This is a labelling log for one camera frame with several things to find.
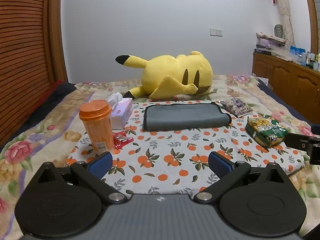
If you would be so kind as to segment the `purple and grey towel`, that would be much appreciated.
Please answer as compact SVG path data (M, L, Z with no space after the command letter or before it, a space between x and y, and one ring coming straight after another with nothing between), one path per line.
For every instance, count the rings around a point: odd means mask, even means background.
M232 122L216 103L153 105L146 107L145 131L176 131L191 128L214 128Z

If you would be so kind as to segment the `red snack packet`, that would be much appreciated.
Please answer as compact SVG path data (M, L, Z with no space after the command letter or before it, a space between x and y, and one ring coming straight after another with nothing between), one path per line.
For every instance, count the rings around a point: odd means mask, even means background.
M127 137L125 131L113 133L113 143L116 150L122 149L125 145L128 145L134 141L133 138Z

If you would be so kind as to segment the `green yellow snack bag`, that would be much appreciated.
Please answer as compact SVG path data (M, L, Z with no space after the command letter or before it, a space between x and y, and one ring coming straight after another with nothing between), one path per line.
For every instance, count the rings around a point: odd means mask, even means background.
M288 134L288 130L271 116L248 118L245 129L263 148L272 148L278 145Z

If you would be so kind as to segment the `orange-print white cloth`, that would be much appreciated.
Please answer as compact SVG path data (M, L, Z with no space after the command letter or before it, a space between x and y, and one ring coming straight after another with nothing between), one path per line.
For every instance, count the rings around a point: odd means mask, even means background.
M146 132L143 129L146 107L147 103L133 104L125 126L126 135L133 142L113 152L111 168L102 178L127 196L135 193L195 195L218 180L208 166L212 151L253 167L278 163L286 174L304 167L302 154L285 144L262 148L245 130L247 117L232 117L229 126L220 128Z

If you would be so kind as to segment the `floral bed blanket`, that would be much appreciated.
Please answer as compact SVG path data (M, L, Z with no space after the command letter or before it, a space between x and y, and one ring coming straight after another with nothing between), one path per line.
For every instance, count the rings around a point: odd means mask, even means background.
M50 113L40 109L32 124L2 148L1 239L21 237L14 207L42 163L51 161L63 167L95 158L96 153L79 119L80 106L89 100L126 92L136 84L136 81L78 83ZM135 103L151 105L148 99L138 99ZM319 224L319 167L310 165L308 155L299 152L304 158L304 167L288 175L306 203L307 216L300 231L304 235Z

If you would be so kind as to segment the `orange lidded plastic cup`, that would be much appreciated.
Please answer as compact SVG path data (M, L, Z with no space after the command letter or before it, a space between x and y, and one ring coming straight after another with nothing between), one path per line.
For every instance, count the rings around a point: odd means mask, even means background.
M93 100L80 106L79 118L94 150L99 154L114 150L111 112L112 108L106 100Z

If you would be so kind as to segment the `wooden sideboard cabinet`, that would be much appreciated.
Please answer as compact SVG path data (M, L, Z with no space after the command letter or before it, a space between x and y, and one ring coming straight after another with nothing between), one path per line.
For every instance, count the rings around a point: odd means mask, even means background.
M252 73L313 124L319 124L319 72L271 55L253 53Z

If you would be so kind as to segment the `purple snack packet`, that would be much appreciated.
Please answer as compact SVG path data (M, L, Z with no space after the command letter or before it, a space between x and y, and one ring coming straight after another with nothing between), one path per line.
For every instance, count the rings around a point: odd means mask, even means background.
M220 101L220 103L225 110L229 111L237 118L243 117L253 112L253 109L247 103L237 98Z

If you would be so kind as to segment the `pink tissue box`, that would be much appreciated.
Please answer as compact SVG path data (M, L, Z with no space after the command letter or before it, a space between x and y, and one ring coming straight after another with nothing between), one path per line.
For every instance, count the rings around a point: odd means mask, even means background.
M107 98L107 103L111 106L111 126L113 130L125 128L132 113L132 99L125 98L121 93L113 93Z

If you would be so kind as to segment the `bottles on cabinet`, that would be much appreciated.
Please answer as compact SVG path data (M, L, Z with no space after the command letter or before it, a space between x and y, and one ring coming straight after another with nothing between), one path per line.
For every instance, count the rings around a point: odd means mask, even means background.
M319 62L316 61L316 55L310 52L302 52L302 66L319 71Z

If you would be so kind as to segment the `blue white box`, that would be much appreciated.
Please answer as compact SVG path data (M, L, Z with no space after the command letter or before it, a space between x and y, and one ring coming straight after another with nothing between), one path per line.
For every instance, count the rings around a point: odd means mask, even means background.
M297 64L302 64L302 58L304 53L305 49L290 46L290 56L293 62Z

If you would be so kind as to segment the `stack of books and papers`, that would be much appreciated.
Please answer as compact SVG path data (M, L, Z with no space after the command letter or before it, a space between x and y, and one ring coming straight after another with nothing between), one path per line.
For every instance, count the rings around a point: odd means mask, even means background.
M262 32L256 33L257 43L255 52L265 55L278 56L287 52L286 40L283 38L266 35Z

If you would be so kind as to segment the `yellow Pikachu plush toy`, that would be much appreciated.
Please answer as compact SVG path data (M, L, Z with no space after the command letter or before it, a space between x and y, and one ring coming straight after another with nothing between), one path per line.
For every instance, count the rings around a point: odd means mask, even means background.
M153 100L164 100L177 95L203 95L210 91L213 69L199 51L190 55L161 55L146 60L133 55L119 55L116 62L143 70L141 85L130 89L126 98L147 95Z

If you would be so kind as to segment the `small grey desk fan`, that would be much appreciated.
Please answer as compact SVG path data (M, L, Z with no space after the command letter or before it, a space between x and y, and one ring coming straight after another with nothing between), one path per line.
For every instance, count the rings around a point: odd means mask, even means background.
M274 26L274 35L278 38L284 38L284 28L281 24L276 24Z

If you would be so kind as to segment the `wooden louvered door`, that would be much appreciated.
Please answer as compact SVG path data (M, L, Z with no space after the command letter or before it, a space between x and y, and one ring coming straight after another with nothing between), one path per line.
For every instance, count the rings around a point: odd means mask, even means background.
M67 80L61 0L1 0L1 144Z

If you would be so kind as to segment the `white wall switch plate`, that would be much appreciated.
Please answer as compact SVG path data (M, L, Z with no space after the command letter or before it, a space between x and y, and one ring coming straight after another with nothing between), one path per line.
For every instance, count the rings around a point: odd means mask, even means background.
M217 36L217 37L223 36L222 30L220 30L220 29L210 29L209 34L210 34L210 36Z

